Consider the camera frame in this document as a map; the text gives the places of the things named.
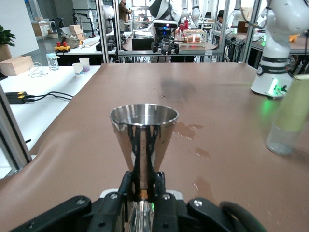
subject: plant pot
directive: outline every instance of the plant pot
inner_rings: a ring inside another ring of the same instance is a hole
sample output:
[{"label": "plant pot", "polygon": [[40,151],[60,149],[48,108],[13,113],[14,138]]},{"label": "plant pot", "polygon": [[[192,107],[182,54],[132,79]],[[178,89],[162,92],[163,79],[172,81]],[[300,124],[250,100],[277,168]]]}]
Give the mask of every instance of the plant pot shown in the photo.
[{"label": "plant pot", "polygon": [[12,58],[12,55],[11,55],[9,46],[7,44],[2,45],[0,47],[0,62],[5,61],[7,59],[11,59],[11,58]]}]

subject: metal jigger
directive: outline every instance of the metal jigger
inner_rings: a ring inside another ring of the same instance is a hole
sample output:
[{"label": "metal jigger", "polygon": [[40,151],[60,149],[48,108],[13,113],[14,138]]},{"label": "metal jigger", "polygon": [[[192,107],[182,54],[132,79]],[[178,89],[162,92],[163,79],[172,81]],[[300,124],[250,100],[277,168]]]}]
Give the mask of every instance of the metal jigger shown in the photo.
[{"label": "metal jigger", "polygon": [[155,173],[178,112],[154,104],[126,105],[113,109],[110,117],[135,186],[130,231],[151,231]]}]

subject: person in brown jacket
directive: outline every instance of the person in brown jacket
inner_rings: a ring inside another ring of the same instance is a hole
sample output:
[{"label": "person in brown jacket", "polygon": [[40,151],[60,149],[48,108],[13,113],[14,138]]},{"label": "person in brown jacket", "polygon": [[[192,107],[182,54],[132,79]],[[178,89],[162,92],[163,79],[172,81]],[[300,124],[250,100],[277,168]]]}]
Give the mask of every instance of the person in brown jacket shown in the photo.
[{"label": "person in brown jacket", "polygon": [[125,31],[126,14],[131,13],[131,11],[126,7],[126,0],[121,0],[119,3],[119,26],[120,33]]}]

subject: person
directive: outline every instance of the person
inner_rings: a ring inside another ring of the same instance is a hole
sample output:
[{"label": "person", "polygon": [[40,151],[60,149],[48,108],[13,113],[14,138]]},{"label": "person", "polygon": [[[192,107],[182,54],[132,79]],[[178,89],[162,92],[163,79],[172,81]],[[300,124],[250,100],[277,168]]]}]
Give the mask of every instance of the person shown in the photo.
[{"label": "person", "polygon": [[131,13],[131,11],[126,7],[126,0],[121,0],[119,3],[119,26],[120,33],[125,31],[126,14]]},{"label": "person", "polygon": [[148,17],[144,13],[141,13],[140,17],[143,19],[143,22],[149,22]]},{"label": "person", "polygon": [[215,30],[222,30],[222,22],[223,22],[223,13],[218,14],[218,20],[216,22],[216,29]]}]

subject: frosted plastic cup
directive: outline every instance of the frosted plastic cup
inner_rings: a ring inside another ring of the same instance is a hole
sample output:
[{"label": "frosted plastic cup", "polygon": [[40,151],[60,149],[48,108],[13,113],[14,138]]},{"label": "frosted plastic cup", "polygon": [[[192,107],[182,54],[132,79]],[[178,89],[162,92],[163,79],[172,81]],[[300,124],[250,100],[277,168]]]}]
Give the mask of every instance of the frosted plastic cup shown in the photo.
[{"label": "frosted plastic cup", "polygon": [[79,58],[79,62],[83,64],[83,71],[89,71],[90,70],[90,62],[89,58]]},{"label": "frosted plastic cup", "polygon": [[82,63],[74,63],[72,64],[76,77],[80,77],[84,75],[83,64]]}]

